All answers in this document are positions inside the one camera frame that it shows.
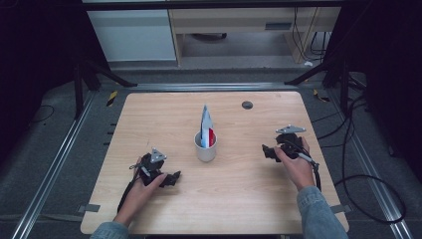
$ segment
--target hand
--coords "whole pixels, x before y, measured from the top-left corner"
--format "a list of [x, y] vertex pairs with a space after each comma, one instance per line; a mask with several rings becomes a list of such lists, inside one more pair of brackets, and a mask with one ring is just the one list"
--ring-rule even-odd
[[140, 209], [145, 205], [145, 203], [152, 196], [152, 193], [159, 187], [159, 185], [164, 181], [166, 173], [163, 173], [157, 176], [150, 184], [147, 186], [143, 185], [141, 179], [136, 179], [133, 184], [132, 189], [127, 194], [127, 197], [124, 201], [123, 206], [118, 212], [117, 216], [114, 218], [115, 222], [121, 223], [128, 227], [133, 220], [133, 217], [140, 211]]
[[[302, 137], [304, 149], [310, 152], [310, 146], [304, 137]], [[301, 157], [296, 159], [289, 158], [279, 147], [274, 151], [277, 157], [283, 162], [288, 172], [290, 180], [295, 184], [298, 191], [307, 186], [315, 186], [312, 166]]]

